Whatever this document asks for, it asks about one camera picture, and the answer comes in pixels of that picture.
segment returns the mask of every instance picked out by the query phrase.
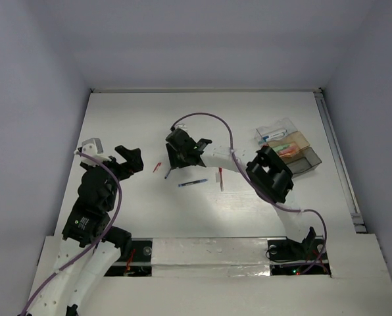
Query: blue pen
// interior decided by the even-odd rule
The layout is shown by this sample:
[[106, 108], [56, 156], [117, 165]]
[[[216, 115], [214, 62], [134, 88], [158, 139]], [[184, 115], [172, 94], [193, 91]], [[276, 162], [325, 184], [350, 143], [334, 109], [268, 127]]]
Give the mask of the blue pen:
[[171, 170], [172, 170], [172, 168], [170, 168], [170, 170], [167, 172], [167, 174], [165, 175], [164, 179], [168, 178], [168, 176], [170, 175]]
[[204, 183], [207, 180], [208, 179], [200, 179], [200, 180], [196, 180], [196, 181], [190, 181], [190, 182], [179, 184], [178, 187], [181, 188], [182, 186], [191, 186], [192, 184]]
[[285, 133], [287, 132], [286, 129], [281, 128], [280, 130], [275, 130], [272, 133], [263, 136], [263, 140], [266, 140], [267, 142], [270, 142], [271, 140], [274, 140], [276, 138], [282, 138], [285, 136]]

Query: marker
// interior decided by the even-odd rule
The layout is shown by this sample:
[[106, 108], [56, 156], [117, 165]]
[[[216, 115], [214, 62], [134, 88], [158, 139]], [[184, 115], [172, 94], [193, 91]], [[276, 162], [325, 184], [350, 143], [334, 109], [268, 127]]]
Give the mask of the marker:
[[285, 145], [280, 145], [273, 147], [272, 149], [277, 153], [280, 152], [281, 150], [287, 149], [291, 144], [285, 144]]
[[181, 188], [182, 186], [191, 186], [192, 184], [204, 183], [207, 180], [208, 179], [200, 179], [196, 181], [186, 182], [186, 183], [179, 184], [178, 187]]
[[168, 178], [168, 176], [170, 175], [171, 170], [172, 170], [172, 168], [170, 168], [170, 170], [167, 172], [167, 174], [165, 175], [164, 179]]
[[158, 168], [159, 168], [159, 166], [161, 166], [161, 163], [157, 163], [157, 165], [155, 166], [155, 169], [154, 169], [154, 171], [153, 171], [153, 172], [157, 171], [157, 170], [158, 170]]
[[287, 153], [291, 153], [292, 151], [297, 150], [297, 146], [291, 146], [288, 148], [285, 148], [283, 150], [278, 151], [278, 155], [286, 155]]
[[286, 132], [287, 132], [287, 130], [281, 128], [280, 130], [276, 130], [276, 131], [270, 133], [269, 135], [263, 136], [262, 138], [263, 138], [263, 140], [270, 142], [271, 140], [274, 140], [276, 138], [284, 137]]
[[222, 180], [222, 168], [219, 168], [219, 173], [220, 173], [220, 188], [221, 192], [224, 191], [224, 181]]

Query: cable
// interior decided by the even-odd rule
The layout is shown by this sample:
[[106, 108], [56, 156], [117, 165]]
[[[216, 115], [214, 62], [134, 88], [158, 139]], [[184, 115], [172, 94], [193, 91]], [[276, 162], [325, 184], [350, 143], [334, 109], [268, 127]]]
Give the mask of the cable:
[[133, 261], [133, 256], [135, 255], [136, 249], [133, 249], [132, 252], [130, 253], [130, 258], [126, 262], [126, 270], [124, 273], [127, 273], [130, 271], [130, 263]]
[[[318, 253], [317, 253], [317, 252], [315, 252], [314, 250], [313, 250], [313, 254], [314, 254], [314, 255], [318, 255]], [[322, 260], [322, 258], [320, 258], [320, 263], [321, 263], [321, 264], [323, 264], [323, 260]]]
[[187, 114], [187, 115], [185, 115], [185, 116], [179, 118], [176, 122], [174, 122], [173, 125], [172, 125], [172, 127], [171, 127], [171, 129], [174, 130], [174, 129], [175, 129], [175, 125], [176, 125], [177, 123], [179, 123], [181, 120], [186, 119], [187, 117], [195, 116], [195, 115], [206, 115], [206, 116], [208, 116], [208, 117], [213, 117], [213, 118], [215, 118], [215, 119], [217, 119], [217, 120], [220, 120], [220, 121], [225, 125], [225, 127], [226, 127], [227, 130], [228, 130], [228, 133], [230, 134], [230, 149], [231, 149], [231, 156], [232, 156], [232, 159], [233, 159], [233, 161], [234, 161], [234, 163], [235, 163], [235, 165], [236, 165], [238, 171], [239, 171], [239, 172], [241, 173], [241, 175], [243, 176], [243, 178], [244, 178], [244, 179], [247, 181], [247, 183], [256, 191], [256, 193], [259, 195], [259, 197], [260, 197], [261, 199], [263, 199], [265, 202], [267, 202], [267, 203], [273, 205], [274, 207], [277, 207], [278, 209], [280, 209], [280, 210], [282, 210], [282, 211], [285, 211], [285, 212], [288, 212], [288, 213], [301, 213], [301, 212], [304, 212], [304, 213], [314, 213], [314, 214], [316, 214], [316, 215], [319, 217], [320, 221], [322, 222], [323, 230], [324, 230], [323, 247], [322, 247], [322, 249], [320, 250], [320, 253], [319, 253], [319, 255], [317, 256], [317, 258], [316, 258], [316, 259], [315, 259], [315, 260], [314, 260], [314, 261], [313, 261], [313, 262], [312, 262], [303, 272], [300, 273], [301, 275], [305, 274], [305, 273], [306, 273], [307, 271], [309, 271], [315, 264], [318, 263], [318, 260], [321, 258], [321, 256], [322, 256], [323, 253], [325, 252], [326, 242], [327, 242], [327, 240], [328, 240], [328, 229], [326, 228], [325, 221], [324, 221], [323, 217], [321, 216], [321, 214], [319, 214], [319, 212], [317, 212], [317, 211], [315, 211], [315, 210], [313, 210], [313, 209], [305, 209], [304, 211], [301, 210], [301, 209], [289, 209], [289, 208], [287, 208], [287, 207], [285, 207], [285, 206], [283, 206], [283, 205], [274, 203], [274, 202], [273, 202], [266, 194], [264, 194], [264, 193], [263, 193], [263, 192], [262, 192], [253, 182], [251, 182], [251, 180], [249, 179], [249, 177], [246, 175], [245, 171], [241, 168], [240, 164], [238, 163], [237, 157], [235, 156], [235, 153], [234, 153], [234, 139], [233, 139], [233, 133], [232, 133], [232, 131], [231, 131], [231, 128], [230, 128], [230, 126], [227, 124], [227, 122], [224, 121], [224, 119], [220, 118], [219, 116], [217, 116], [217, 115], [215, 115], [215, 114], [206, 113], [206, 112], [196, 112], [196, 113]]
[[271, 262], [275, 262], [275, 263], [289, 263], [289, 262], [294, 262], [294, 260], [272, 260], [272, 259], [269, 257], [268, 254], [270, 254], [270, 252], [269, 252], [269, 250], [266, 250], [265, 256], [266, 256], [266, 258], [268, 258], [269, 260], [271, 260]]
[[[98, 160], [96, 160], [95, 158], [86, 155], [85, 153], [81, 153], [81, 152], [77, 152], [76, 153], [79, 156], [82, 156], [86, 159], [89, 159], [90, 161], [93, 161], [94, 163], [96, 163], [97, 165], [99, 165], [101, 168], [103, 168], [105, 171], [107, 171], [107, 173], [114, 179], [114, 181], [116, 182], [117, 188], [118, 188], [118, 202], [117, 202], [117, 208], [116, 211], [114, 212], [114, 215], [112, 216], [112, 219], [110, 221], [110, 223], [107, 225], [107, 227], [104, 229], [103, 233], [97, 238], [95, 239], [92, 244], [90, 244], [87, 248], [85, 248], [83, 250], [83, 252], [79, 253], [76, 257], [73, 257], [72, 260], [70, 260], [69, 262], [67, 262], [66, 264], [64, 264], [62, 267], [59, 268], [59, 271], [64, 271], [66, 268], [68, 268], [69, 266], [73, 265], [75, 262], [77, 262], [77, 260], [79, 260], [80, 258], [82, 258], [87, 252], [89, 252], [91, 249], [93, 249], [103, 238], [104, 236], [109, 232], [110, 228], [113, 226], [114, 221], [117, 218], [118, 213], [120, 212], [120, 206], [122, 204], [122, 198], [123, 198], [123, 194], [122, 194], [122, 187], [120, 186], [120, 181], [117, 179], [117, 177], [114, 175], [114, 173], [112, 173], [112, 171], [105, 166], [103, 163], [99, 162]], [[20, 316], [26, 316], [26, 313], [28, 311], [28, 308], [31, 306], [32, 302], [35, 300], [35, 298], [38, 296], [38, 294], [45, 288], [45, 286], [47, 284], [49, 284], [56, 276], [57, 273], [54, 272], [52, 273], [39, 287], [38, 289], [31, 295], [30, 299], [26, 302], [26, 305], [24, 307], [24, 309], [22, 310], [22, 312], [20, 313]]]

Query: pen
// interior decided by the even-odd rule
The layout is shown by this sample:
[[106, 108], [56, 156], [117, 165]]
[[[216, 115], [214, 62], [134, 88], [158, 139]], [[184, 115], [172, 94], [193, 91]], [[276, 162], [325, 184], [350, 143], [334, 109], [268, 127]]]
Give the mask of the pen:
[[200, 180], [196, 180], [196, 181], [185, 182], [185, 183], [179, 184], [178, 187], [181, 188], [182, 186], [191, 186], [192, 184], [204, 183], [207, 180], [208, 179], [200, 179]]
[[262, 138], [263, 140], [270, 142], [271, 140], [274, 140], [276, 138], [284, 137], [286, 132], [286, 129], [281, 128], [280, 130], [275, 130], [274, 132], [270, 133], [269, 135], [265, 135]]
[[287, 149], [290, 145], [291, 145], [291, 144], [279, 145], [279, 146], [273, 147], [272, 149], [273, 149], [276, 153], [278, 153], [278, 152], [280, 152], [281, 150]]
[[167, 172], [167, 174], [165, 175], [164, 179], [168, 178], [168, 176], [170, 175], [171, 170], [172, 170], [172, 168], [170, 168], [170, 170]]
[[224, 181], [222, 180], [222, 168], [219, 168], [219, 172], [220, 172], [220, 188], [221, 188], [221, 192], [224, 191]]
[[154, 171], [153, 171], [153, 172], [157, 171], [157, 170], [158, 170], [158, 168], [159, 168], [159, 166], [161, 166], [161, 163], [157, 163], [157, 165], [155, 166], [155, 169], [154, 169]]

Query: red pen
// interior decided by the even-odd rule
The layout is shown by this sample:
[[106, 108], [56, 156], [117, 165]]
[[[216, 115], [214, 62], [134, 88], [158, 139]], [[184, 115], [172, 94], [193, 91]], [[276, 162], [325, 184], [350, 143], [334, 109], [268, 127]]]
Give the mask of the red pen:
[[153, 171], [153, 172], [157, 171], [157, 170], [158, 170], [158, 168], [159, 168], [159, 166], [161, 166], [161, 163], [157, 163], [157, 165], [155, 166], [155, 168], [154, 168], [154, 171]]
[[220, 169], [220, 187], [221, 187], [221, 192], [224, 191], [224, 181], [222, 181], [222, 168]]

